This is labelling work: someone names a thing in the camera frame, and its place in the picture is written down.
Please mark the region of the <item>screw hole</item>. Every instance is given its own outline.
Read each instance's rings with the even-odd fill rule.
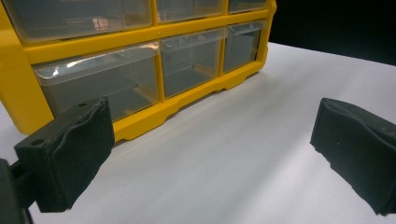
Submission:
[[[30,145],[37,146],[37,145],[40,145],[43,142],[44,142],[44,139],[37,139],[37,140],[33,141]]]

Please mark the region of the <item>yellow plastic frame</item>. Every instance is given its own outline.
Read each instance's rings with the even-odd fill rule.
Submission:
[[[213,91],[231,89],[264,66],[272,19],[276,12],[275,0],[267,0],[265,9],[230,15],[227,14],[228,0],[223,0],[223,12],[220,16],[166,24],[158,24],[155,13],[156,1],[150,1],[153,23],[148,28],[38,44],[22,43],[19,40],[3,5],[0,5],[0,100],[18,130],[21,133],[30,134],[53,119],[50,107],[35,78],[32,64],[66,59],[76,55],[89,55],[172,35],[225,27],[229,24],[266,19],[267,27],[262,30],[255,62],[224,76],[222,66],[225,40],[222,40],[218,77],[169,99],[165,99],[163,93],[161,55],[156,56],[160,102],[127,118],[115,121],[113,127],[116,141],[132,140],[160,126],[167,117],[176,113],[182,106]]]

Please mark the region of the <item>dark background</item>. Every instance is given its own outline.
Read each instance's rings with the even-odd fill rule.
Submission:
[[[396,65],[389,0],[277,0],[270,42]]]

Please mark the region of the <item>white surface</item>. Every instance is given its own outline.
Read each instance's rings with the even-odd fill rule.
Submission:
[[[396,67],[270,44],[262,71],[113,149],[72,210],[35,223],[395,223],[309,144],[319,101],[396,123]],[[0,157],[23,136],[0,110]]]

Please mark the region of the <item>yellow drawer cabinet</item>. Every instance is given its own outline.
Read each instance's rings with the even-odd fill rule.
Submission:
[[[275,12],[275,0],[2,0],[0,100],[29,134],[105,95],[116,140],[132,140],[262,69]]]

